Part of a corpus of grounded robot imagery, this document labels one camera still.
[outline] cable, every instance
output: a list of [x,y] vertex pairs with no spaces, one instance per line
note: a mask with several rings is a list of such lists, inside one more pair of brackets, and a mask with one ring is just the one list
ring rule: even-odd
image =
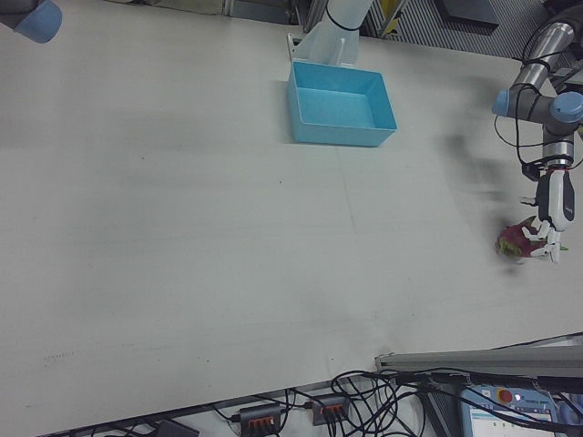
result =
[[[417,400],[419,400],[419,396],[417,393],[415,394],[415,397],[417,398]],[[412,437],[417,437],[417,435],[419,435],[419,437],[421,437],[425,431],[425,426],[427,424],[427,414],[425,411],[425,405],[422,402],[419,402],[419,404],[421,405],[421,411],[422,411],[422,417],[423,417],[423,421],[421,424],[421,431],[419,432],[419,434],[415,434],[414,431],[411,428],[409,428],[409,426],[405,422],[403,422],[398,416],[396,416],[397,421],[401,424],[401,426],[403,426],[405,428],[405,430],[407,432],[410,433],[410,435]]]
[[285,426],[285,424],[288,421],[288,417],[290,416],[290,411],[296,407],[295,405],[295,401],[296,401],[296,397],[297,397],[297,393],[293,394],[293,402],[290,403],[290,392],[286,389],[285,390],[285,403],[288,405],[285,409],[285,417],[283,417],[283,420],[281,421],[281,427],[280,427],[280,431],[283,430],[283,427]]
[[[350,396],[352,398],[352,395],[348,391],[344,390],[342,386],[339,386],[339,388],[337,387],[336,390],[339,392],[343,392],[345,395]],[[377,410],[377,412],[372,414],[372,416],[367,421],[362,420],[362,415],[359,413],[358,407],[354,404],[353,410],[356,411],[356,413],[358,414],[358,416],[360,418],[361,425],[354,425],[351,423],[351,425],[354,427],[354,429],[351,432],[348,432],[346,435],[348,436],[348,435],[354,434],[356,432],[360,432],[361,435],[366,435],[366,434],[377,435],[379,432],[387,431],[394,423],[394,415],[391,417],[391,420],[386,424],[384,424],[385,418],[391,412],[392,405],[394,405],[395,410],[398,408],[397,402],[398,402],[398,398],[396,396],[392,399],[387,399],[387,402],[384,402],[382,404],[382,406]],[[374,425],[375,429],[373,431],[370,431],[370,428],[373,425]]]
[[[288,396],[289,389],[285,389],[285,396]],[[286,408],[303,408],[303,405],[296,405],[294,402],[289,403],[288,401],[278,401],[277,399],[270,398],[269,396],[263,396],[261,394],[254,394],[253,398],[261,399],[262,401],[269,401],[274,403],[279,403],[280,405],[285,405]]]
[[565,50],[558,50],[557,52],[551,52],[551,53],[547,53],[546,55],[542,55],[542,56],[538,56],[538,57],[530,57],[529,59],[518,59],[513,57],[513,59],[515,59],[516,61],[520,61],[523,64],[530,64],[530,63],[536,63],[537,61],[541,61],[546,57],[550,57],[550,56],[554,56],[554,55],[564,55],[567,53],[580,53],[582,52],[583,49],[577,49],[577,48],[570,48],[570,49],[565,49]]
[[322,416],[324,418],[324,421],[326,422],[326,429],[328,430],[328,435],[330,437],[333,437],[334,433],[332,432],[332,424],[330,423],[330,420],[328,420],[328,415],[324,413]]
[[126,434],[124,435],[124,437],[127,437],[129,435],[130,432],[133,432],[134,429],[136,428],[136,426],[138,426],[137,422],[134,422],[134,424],[132,425],[132,427],[129,429],[129,431],[126,432]]
[[337,420],[338,420],[338,424],[340,425],[340,430],[343,434],[343,436],[346,435],[346,430],[344,429],[344,417],[340,414],[340,412],[337,412],[336,414]]
[[569,170],[574,170],[575,168],[579,167],[581,164],[583,164],[583,158],[574,166],[569,167]]
[[[498,135],[498,138],[500,138],[502,141],[504,141],[506,144],[508,144],[509,146],[512,147],[516,147],[516,144],[511,143],[510,141],[508,141],[506,138],[504,138],[504,136],[500,133],[500,131],[498,130],[498,119],[500,116],[496,116],[494,118],[494,130],[496,131],[496,134]],[[538,146],[546,146],[548,144],[553,144],[556,141],[546,141],[546,142],[540,142],[540,143],[533,143],[533,144],[521,144],[520,147],[538,147]]]
[[124,437],[126,437],[127,435],[133,435],[134,437],[144,437],[144,435],[147,435],[147,434],[140,434],[139,432],[135,432],[134,428],[136,428],[136,425],[134,425],[131,428],[131,430],[128,430],[128,429],[124,428],[123,426],[119,426],[119,425],[116,425],[115,423],[112,423],[109,425],[109,428],[111,428],[112,430],[125,432],[126,434],[124,435]]
[[[347,380],[350,383],[350,385],[353,387],[354,391],[360,395],[361,400],[364,402],[364,405],[366,405],[366,409],[369,411],[369,413],[371,413],[371,416],[374,416],[374,411],[371,408],[371,406],[369,405],[367,398],[365,398],[364,395],[358,390],[358,388],[356,387],[356,385],[354,385],[354,382],[351,378],[347,378]],[[375,433],[375,435],[376,435],[378,433],[378,425],[376,422],[374,423],[374,425],[376,427],[376,433]]]
[[330,419],[330,424],[332,426],[332,430],[334,431],[334,437],[336,437],[337,428],[336,428],[336,420],[334,419],[334,416],[328,410],[325,411],[324,415],[327,415],[328,418]]
[[[530,43],[536,44],[538,42],[538,39],[540,38],[540,35],[542,34],[543,31],[547,30],[553,23],[543,23],[542,25],[539,25],[535,31],[530,35],[530,37],[528,38],[527,42],[525,43],[524,47],[522,48],[522,59],[526,59],[527,57],[527,48],[530,45]],[[530,54],[532,53],[532,50],[534,48],[534,44],[533,46],[530,47],[530,50],[528,50],[528,55],[530,56]]]
[[520,127],[518,126],[518,109],[520,108],[520,95],[522,94],[522,92],[528,88],[527,85],[523,85],[522,87],[520,87],[520,89],[517,92],[517,101],[516,101],[516,105],[515,105],[515,111],[514,111],[514,126],[515,126],[515,131],[516,131],[516,138],[517,138],[517,158],[518,161],[520,161],[520,164],[522,165],[522,167],[525,167],[527,165],[527,162],[520,156]]
[[233,431],[233,433],[235,435],[239,436],[239,433],[236,432],[235,429],[233,428],[233,426],[231,425],[231,423],[233,422],[233,420],[231,418],[227,417],[222,412],[220,412],[220,410],[215,406],[214,403],[212,403],[210,405],[210,407],[229,425],[230,430]]

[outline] blue plastic bin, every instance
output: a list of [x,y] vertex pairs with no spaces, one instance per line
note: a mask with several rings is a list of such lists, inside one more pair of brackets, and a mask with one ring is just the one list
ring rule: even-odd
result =
[[378,147],[397,129],[383,76],[372,71],[292,62],[288,103],[301,143]]

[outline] black cable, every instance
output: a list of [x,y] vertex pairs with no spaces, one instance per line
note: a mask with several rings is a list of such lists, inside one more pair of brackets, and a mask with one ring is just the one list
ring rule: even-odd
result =
[[520,127],[518,126],[518,109],[520,108],[520,95],[522,94],[522,92],[527,89],[528,86],[523,85],[522,87],[520,87],[520,89],[517,92],[517,101],[516,101],[516,105],[515,105],[515,111],[514,111],[514,126],[515,126],[515,131],[516,131],[516,138],[517,138],[517,158],[518,161],[520,161],[520,164],[522,165],[522,167],[527,165],[527,162],[521,157],[520,155]]
[[[512,147],[516,147],[516,144],[511,143],[510,141],[508,141],[506,138],[504,138],[504,136],[500,133],[500,131],[498,130],[498,118],[499,116],[496,116],[494,118],[494,130],[496,131],[496,134],[498,135],[498,138],[500,138],[502,141],[504,141],[506,144],[508,144],[509,146]],[[521,147],[538,147],[538,146],[546,146],[548,144],[553,144],[556,141],[546,141],[546,142],[540,142],[540,143],[533,143],[533,144],[521,144]]]
[[215,406],[215,404],[214,404],[214,403],[212,403],[212,404],[210,405],[210,407],[211,407],[211,408],[212,408],[212,409],[213,409],[213,410],[214,410],[214,411],[215,411],[215,412],[216,412],[216,413],[217,413],[217,414],[218,414],[218,415],[219,415],[219,416],[220,416],[220,417],[221,417],[221,418],[222,418],[222,419],[223,419],[223,420],[224,420],[224,421],[225,421],[225,422],[226,422],[226,423],[229,425],[229,428],[230,428],[230,430],[231,430],[231,431],[233,431],[233,433],[234,433],[235,435],[239,435],[239,433],[238,433],[238,432],[236,432],[236,431],[233,429],[233,427],[232,427],[232,425],[231,425],[231,423],[233,422],[233,420],[232,420],[230,417],[227,417],[225,414],[223,414],[222,412],[220,412],[220,410],[219,410],[219,409],[218,409],[218,408]]
[[522,48],[522,59],[526,59],[527,58],[527,48],[530,45],[530,43],[533,42],[535,36],[537,37],[536,40],[534,40],[534,44],[533,46],[530,47],[530,50],[528,51],[528,55],[530,56],[530,54],[532,53],[532,50],[534,48],[534,45],[538,42],[538,39],[540,38],[540,35],[542,34],[543,31],[547,30],[553,23],[543,23],[542,25],[539,25],[535,31],[530,35],[530,37],[528,38],[527,42],[525,43],[524,47]]
[[[418,393],[415,393],[415,394],[414,394],[414,396],[417,398],[417,400],[419,401],[419,404],[421,405],[421,411],[422,411],[422,417],[423,417],[423,421],[422,421],[422,424],[421,424],[421,431],[420,431],[420,432],[419,432],[419,434],[418,434],[418,436],[419,436],[419,437],[421,437],[421,436],[423,436],[423,433],[425,432],[425,426],[426,426],[426,424],[427,424],[427,414],[426,414],[426,411],[425,411],[425,405],[424,405],[424,404],[421,402],[421,400],[419,399],[419,395],[418,395]],[[404,421],[402,421],[402,420],[401,420],[401,419],[398,417],[398,415],[395,415],[395,416],[396,416],[396,418],[397,418],[397,421],[398,421],[398,422],[401,424],[401,426],[403,426],[403,428],[404,428],[404,429],[405,429],[407,432],[409,432],[409,434],[410,434],[412,437],[417,437],[417,434],[415,434],[415,433],[414,433],[414,431],[413,431],[413,430],[412,430],[412,429],[411,429],[411,428],[410,428],[410,427],[409,427],[409,426],[408,426],[408,425],[407,425],[407,424],[406,424]]]
[[310,395],[308,393],[304,393],[303,391],[299,391],[295,387],[291,388],[290,390],[293,391],[294,393],[298,393],[300,396],[303,396],[304,398],[309,399],[312,402],[316,402],[322,408],[325,408],[326,407],[326,404],[323,403],[322,401],[320,401],[316,396],[312,396],[312,395]]
[[287,389],[285,390],[285,403],[287,403],[288,407],[285,409],[285,416],[281,421],[280,431],[283,430],[283,427],[287,423],[288,417],[290,416],[290,411],[295,407],[296,395],[297,393],[293,394],[293,402],[290,403],[290,392]]
[[134,425],[131,430],[128,430],[128,429],[124,428],[123,426],[119,426],[119,425],[116,425],[115,423],[112,423],[109,425],[109,428],[111,428],[112,430],[125,432],[126,433],[125,435],[133,435],[134,437],[144,437],[144,435],[146,435],[146,434],[140,434],[139,432],[135,432],[134,428],[136,428],[136,425]]
[[387,433],[381,435],[381,437],[390,437],[393,435],[403,435],[404,437],[411,437],[409,434],[407,434],[406,432],[402,432],[402,431],[387,432]]
[[[385,432],[387,431],[394,423],[394,415],[391,417],[389,423],[384,424],[384,420],[386,416],[391,412],[391,406],[393,405],[395,410],[398,408],[398,401],[399,398],[395,397],[394,399],[389,399],[387,402],[384,402],[382,406],[375,412],[367,421],[362,421],[360,426],[354,426],[354,430],[348,432],[346,435],[350,436],[355,432],[360,432],[362,435],[373,434],[377,435],[378,432]],[[354,410],[358,412],[358,407],[354,406]],[[376,430],[374,432],[369,431],[369,428],[372,423],[377,423]]]
[[274,402],[274,403],[279,403],[280,405],[285,405],[286,408],[291,409],[291,408],[303,408],[303,405],[295,405],[295,403],[289,403],[287,401],[278,401],[277,399],[273,399],[270,398],[268,396],[263,396],[261,394],[254,394],[252,396],[253,398],[257,398],[257,399],[261,399],[262,401],[269,401],[269,402]]
[[[381,379],[386,380],[386,377],[384,377],[383,375],[378,375],[378,374],[376,374],[376,375],[367,375],[367,376],[369,376],[371,379],[374,379],[373,386],[374,387],[377,387],[378,386],[379,387],[379,389],[378,389],[379,392],[380,391],[387,391],[390,388],[390,390],[392,392],[392,395],[389,397],[388,396],[388,393],[385,394],[385,397],[387,398],[387,401],[383,402],[383,406],[380,406],[380,405],[377,404],[378,412],[375,413],[374,415],[372,415],[372,417],[367,421],[368,424],[369,424],[369,426],[367,426],[367,427],[365,426],[364,428],[366,428],[366,429],[362,429],[360,431],[363,434],[376,433],[377,430],[374,430],[372,432],[371,431],[367,431],[368,429],[370,429],[371,422],[376,422],[377,425],[375,426],[375,428],[380,429],[381,432],[384,432],[383,435],[404,435],[404,436],[407,436],[407,437],[415,437],[414,436],[414,432],[412,430],[409,430],[409,433],[404,433],[404,432],[388,432],[387,433],[387,431],[392,426],[392,424],[394,423],[395,418],[400,421],[400,418],[397,417],[398,416],[398,401],[400,401],[401,399],[404,399],[406,397],[409,397],[409,396],[413,396],[413,395],[416,396],[417,393],[415,391],[408,391],[408,392],[402,393],[401,395],[397,396],[396,395],[395,388],[392,385],[390,385],[390,384],[384,384],[383,386],[379,386],[378,385],[378,380],[376,380],[376,379],[379,378],[379,376],[380,376]],[[346,391],[346,389],[343,388],[342,386],[334,387],[334,391],[340,391],[340,392],[348,393],[348,391]],[[385,420],[386,420],[386,418],[389,415],[391,416],[391,420],[390,420],[389,423],[385,423]],[[425,428],[425,424],[422,425],[422,432],[424,431],[424,428]]]
[[326,414],[323,414],[322,417],[324,418],[324,421],[326,422],[326,428],[328,429],[328,435],[330,437],[334,437],[334,433],[332,431],[332,424],[330,423],[330,421],[328,420],[328,416]]
[[574,166],[569,167],[569,170],[574,170],[575,168],[579,167],[581,164],[583,164],[583,158]]
[[344,429],[344,417],[340,412],[337,412],[336,418],[338,420],[338,424],[340,425],[340,431],[343,434],[343,437],[346,437],[346,430]]
[[545,57],[549,57],[549,56],[554,56],[554,55],[564,55],[567,53],[580,53],[583,50],[581,49],[576,49],[576,48],[570,48],[570,49],[565,49],[565,50],[558,50],[557,52],[551,52],[551,53],[547,53],[546,55],[542,55],[542,56],[538,56],[538,57],[530,57],[529,59],[516,59],[514,58],[516,61],[521,61],[522,64],[535,64],[537,61],[542,61]]
[[330,418],[330,424],[332,425],[332,429],[334,431],[334,437],[336,437],[336,432],[337,432],[336,420],[334,419],[334,416],[332,415],[332,413],[330,411],[326,410],[325,414],[327,414],[328,417]]
[[223,414],[222,412],[220,412],[220,410],[214,405],[211,404],[210,406],[220,417],[222,417],[225,421],[227,422],[231,422],[230,417],[227,417],[225,414]]
[[[368,403],[367,398],[365,398],[364,395],[361,393],[361,391],[356,387],[356,385],[354,384],[352,378],[347,378],[347,380],[350,383],[350,385],[353,387],[354,391],[359,394],[361,400],[364,402],[364,405],[366,405],[366,409],[369,411],[369,413],[371,413],[371,416],[373,416],[374,415],[374,411],[371,408],[370,404]],[[378,425],[377,425],[376,422],[372,422],[366,429],[368,430],[372,424],[375,425],[375,428],[376,428],[375,435],[376,435],[376,434],[378,434]]]
[[[407,397],[410,397],[410,396],[415,396],[415,397],[417,397],[417,398],[418,398],[418,393],[417,393],[417,392],[415,392],[415,391],[409,391],[409,392],[407,392],[407,393],[404,393],[404,397],[403,397],[403,399],[405,399],[405,398],[407,398]],[[423,404],[421,404],[421,405],[422,405],[422,407],[423,407],[423,420],[424,420],[424,421],[423,421],[423,425],[422,425],[422,427],[421,427],[421,433],[423,433],[423,432],[424,432],[424,429],[425,429],[425,409],[424,409],[424,405],[423,405]],[[398,421],[398,422],[401,424],[401,426],[403,426],[403,427],[404,427],[404,429],[405,429],[407,432],[409,432],[409,434],[410,434],[410,435],[412,435],[413,437],[416,437],[416,435],[415,435],[414,431],[413,431],[413,430],[412,430],[412,429],[411,429],[411,428],[410,428],[410,427],[409,427],[409,426],[408,426],[408,425],[407,425],[407,424],[406,424],[404,421],[402,421],[402,420],[399,418],[399,416],[398,416],[398,414],[397,414],[396,412],[395,412],[395,418],[396,418],[396,420],[397,420],[397,421]]]

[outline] connector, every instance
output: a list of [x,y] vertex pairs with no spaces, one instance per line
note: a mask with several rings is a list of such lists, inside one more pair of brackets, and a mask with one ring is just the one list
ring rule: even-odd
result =
[[239,411],[240,437],[264,437],[281,431],[281,406],[277,403]]
[[341,422],[348,416],[348,398],[339,394],[314,396],[312,400],[312,424]]

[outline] metal grating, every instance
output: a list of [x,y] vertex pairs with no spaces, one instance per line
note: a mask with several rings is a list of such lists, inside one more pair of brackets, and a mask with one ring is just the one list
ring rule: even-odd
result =
[[548,20],[539,0],[490,0],[500,26],[492,31],[445,23],[434,0],[412,0],[399,19],[399,34],[387,39],[482,55],[519,57],[532,32]]
[[384,14],[379,0],[374,0],[370,11],[364,18],[364,32],[368,36],[377,36],[378,29],[383,27]]

